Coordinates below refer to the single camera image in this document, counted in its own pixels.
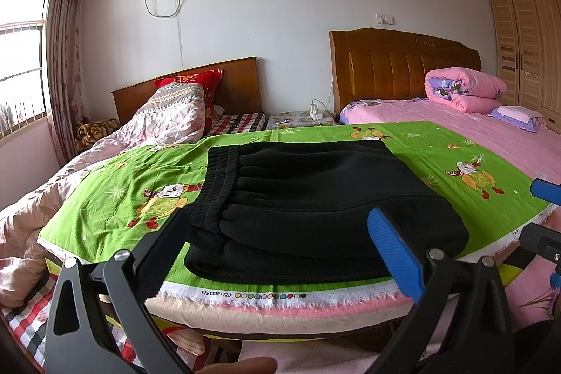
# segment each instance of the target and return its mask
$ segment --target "red plaid sheet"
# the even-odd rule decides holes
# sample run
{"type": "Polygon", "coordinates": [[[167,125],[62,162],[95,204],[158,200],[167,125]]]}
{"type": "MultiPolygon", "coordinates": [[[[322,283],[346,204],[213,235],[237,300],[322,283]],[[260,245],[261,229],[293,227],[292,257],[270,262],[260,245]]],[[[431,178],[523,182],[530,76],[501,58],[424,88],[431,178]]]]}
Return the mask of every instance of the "red plaid sheet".
{"type": "MultiPolygon", "coordinates": [[[[5,320],[12,330],[12,335],[20,342],[20,346],[32,355],[41,368],[45,364],[47,318],[49,317],[50,301],[53,297],[56,281],[57,276],[46,273],[32,290],[23,306],[17,309],[0,306],[5,320]]],[[[123,358],[135,365],[142,366],[124,331],[118,326],[109,323],[108,325],[123,358]]],[[[200,356],[187,352],[173,344],[172,341],[169,341],[169,343],[175,348],[181,359],[195,371],[213,363],[227,362],[228,352],[208,338],[204,338],[204,341],[206,350],[200,356]]]]}
{"type": "Polygon", "coordinates": [[[264,126],[265,114],[262,111],[245,115],[223,115],[207,137],[224,133],[256,132],[263,130],[264,126]]]}

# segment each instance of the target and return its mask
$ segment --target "comforter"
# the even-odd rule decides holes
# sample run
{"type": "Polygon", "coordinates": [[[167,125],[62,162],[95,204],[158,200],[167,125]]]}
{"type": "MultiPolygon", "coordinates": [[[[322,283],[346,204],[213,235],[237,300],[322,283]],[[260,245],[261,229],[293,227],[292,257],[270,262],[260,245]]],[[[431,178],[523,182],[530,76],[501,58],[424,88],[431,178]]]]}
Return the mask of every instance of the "comforter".
{"type": "Polygon", "coordinates": [[[201,138],[205,120],[202,86],[184,84],[171,89],[173,97],[169,90],[159,90],[129,123],[75,157],[46,184],[0,212],[0,304],[10,308],[21,306],[39,281],[46,269],[44,248],[37,244],[39,230],[92,169],[146,145],[195,143],[201,138]]]}

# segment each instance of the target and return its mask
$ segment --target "pink blanket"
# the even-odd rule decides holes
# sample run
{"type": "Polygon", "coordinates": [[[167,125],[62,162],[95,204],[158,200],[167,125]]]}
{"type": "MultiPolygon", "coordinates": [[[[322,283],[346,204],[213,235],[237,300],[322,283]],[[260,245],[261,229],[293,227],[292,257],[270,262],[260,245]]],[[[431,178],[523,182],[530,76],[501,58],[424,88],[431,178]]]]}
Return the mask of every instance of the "pink blanket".
{"type": "Polygon", "coordinates": [[[488,114],[507,92],[499,78],[464,67],[435,69],[425,75],[425,92],[432,102],[448,105],[463,113],[488,114]]]}

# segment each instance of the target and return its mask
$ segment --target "hand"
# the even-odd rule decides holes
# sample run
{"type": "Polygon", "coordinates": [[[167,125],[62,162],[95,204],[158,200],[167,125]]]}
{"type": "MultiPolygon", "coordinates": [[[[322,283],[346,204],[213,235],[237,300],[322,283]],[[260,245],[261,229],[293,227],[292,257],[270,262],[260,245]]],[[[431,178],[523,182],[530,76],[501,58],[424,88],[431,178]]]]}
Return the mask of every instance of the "hand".
{"type": "Polygon", "coordinates": [[[198,370],[196,374],[274,374],[277,360],[261,356],[237,363],[217,363],[198,370]]]}

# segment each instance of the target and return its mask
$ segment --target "folded comforter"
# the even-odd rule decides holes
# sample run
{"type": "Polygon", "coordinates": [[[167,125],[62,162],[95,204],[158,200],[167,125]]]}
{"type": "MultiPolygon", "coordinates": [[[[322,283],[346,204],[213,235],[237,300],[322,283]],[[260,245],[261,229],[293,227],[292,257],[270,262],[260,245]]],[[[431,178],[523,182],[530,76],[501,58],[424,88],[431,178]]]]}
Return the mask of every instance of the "folded comforter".
{"type": "Polygon", "coordinates": [[[183,208],[191,243],[185,266],[243,284],[385,278],[366,226],[377,206],[452,258],[469,239],[452,205],[382,141],[211,148],[203,189],[183,208]]]}
{"type": "Polygon", "coordinates": [[[463,113],[488,114],[501,105],[497,99],[507,92],[507,86],[495,76],[464,67],[450,67],[428,72],[425,92],[430,101],[463,113]]]}

